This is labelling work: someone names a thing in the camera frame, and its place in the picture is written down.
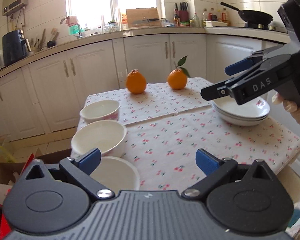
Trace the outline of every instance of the utensil holder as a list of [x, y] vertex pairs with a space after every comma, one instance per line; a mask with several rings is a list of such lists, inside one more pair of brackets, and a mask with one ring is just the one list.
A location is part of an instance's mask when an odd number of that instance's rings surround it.
[[189, 12], [188, 11], [179, 11], [180, 22], [188, 22], [189, 21]]

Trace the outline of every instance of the blue gripper pad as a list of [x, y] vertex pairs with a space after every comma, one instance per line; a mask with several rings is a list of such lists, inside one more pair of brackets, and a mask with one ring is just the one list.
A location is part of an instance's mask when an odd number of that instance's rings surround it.
[[223, 161], [204, 149], [198, 149], [195, 154], [195, 163], [208, 176], [217, 170], [223, 164]]
[[75, 166], [85, 174], [90, 175], [100, 165], [100, 162], [101, 152], [99, 149], [94, 148], [77, 159]]

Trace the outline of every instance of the pink cloth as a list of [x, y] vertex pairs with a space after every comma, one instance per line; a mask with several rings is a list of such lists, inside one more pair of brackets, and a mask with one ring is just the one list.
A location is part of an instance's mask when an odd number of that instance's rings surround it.
[[77, 16], [68, 16], [66, 24], [71, 27], [73, 25], [79, 24]]

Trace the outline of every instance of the table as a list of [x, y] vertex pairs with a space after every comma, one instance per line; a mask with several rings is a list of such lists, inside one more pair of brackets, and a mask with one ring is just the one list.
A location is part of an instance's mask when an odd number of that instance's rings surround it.
[[[300, 138], [271, 117], [253, 127], [220, 119], [200, 96], [210, 84], [189, 78], [183, 90], [159, 83], [148, 84], [140, 95], [121, 89], [88, 96], [85, 105], [105, 99], [121, 103], [119, 121], [128, 130], [122, 158], [138, 169], [140, 190], [182, 192], [203, 179], [206, 175], [195, 164], [199, 148], [238, 163], [264, 159], [276, 174], [300, 152]], [[80, 119], [78, 130], [85, 125]]]

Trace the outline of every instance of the white bowl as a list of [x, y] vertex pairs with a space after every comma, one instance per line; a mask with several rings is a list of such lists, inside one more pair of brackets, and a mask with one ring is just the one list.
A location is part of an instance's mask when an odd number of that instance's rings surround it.
[[257, 97], [240, 106], [230, 96], [215, 99], [213, 102], [222, 111], [237, 117], [260, 118], [270, 112], [269, 104], [261, 97]]
[[119, 120], [120, 103], [115, 100], [102, 100], [85, 106], [80, 111], [80, 116], [87, 123], [96, 122], [99, 120]]
[[124, 152], [124, 138], [127, 128], [116, 120], [101, 120], [88, 124], [75, 133], [71, 148], [83, 155], [98, 148], [102, 156], [121, 157]]
[[120, 190], [140, 188], [140, 175], [135, 166], [117, 157], [102, 157], [101, 164], [90, 177], [111, 189], [116, 195]]
[[236, 119], [234, 117], [227, 116], [218, 111], [216, 111], [216, 113], [220, 116], [221, 119], [223, 119], [229, 123], [239, 125], [239, 126], [254, 126], [254, 125], [260, 124], [261, 122], [263, 122], [266, 119], [266, 117], [265, 117], [264, 119], [256, 120], [256, 121], [244, 121], [241, 119]]
[[213, 101], [211, 101], [211, 106], [213, 107], [213, 109], [215, 109], [217, 112], [219, 112], [221, 114], [224, 114], [224, 115], [229, 116], [229, 117], [233, 117], [234, 119], [243, 120], [243, 121], [258, 121], [258, 120], [263, 120], [268, 116], [268, 115], [265, 115], [263, 117], [258, 117], [258, 118], [240, 117], [240, 116], [232, 115], [230, 113], [227, 113], [227, 112], [221, 110], [220, 108], [218, 108], [218, 106]]

